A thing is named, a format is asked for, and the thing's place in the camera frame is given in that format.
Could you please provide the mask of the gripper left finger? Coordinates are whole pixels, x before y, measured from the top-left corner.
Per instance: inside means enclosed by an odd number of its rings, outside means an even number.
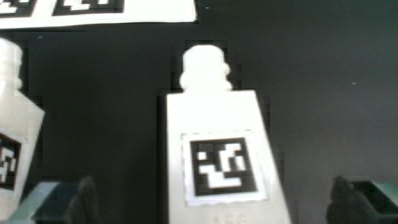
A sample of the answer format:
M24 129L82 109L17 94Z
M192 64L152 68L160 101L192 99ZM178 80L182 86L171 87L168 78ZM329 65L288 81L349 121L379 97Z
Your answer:
M100 224L100 199L91 176L79 182L41 182L11 215L11 224Z

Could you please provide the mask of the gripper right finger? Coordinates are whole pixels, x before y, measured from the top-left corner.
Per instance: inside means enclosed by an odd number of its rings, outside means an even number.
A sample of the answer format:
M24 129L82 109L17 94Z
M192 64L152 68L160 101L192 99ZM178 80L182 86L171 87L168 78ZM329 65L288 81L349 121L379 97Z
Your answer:
M398 224L398 186L335 178L327 224Z

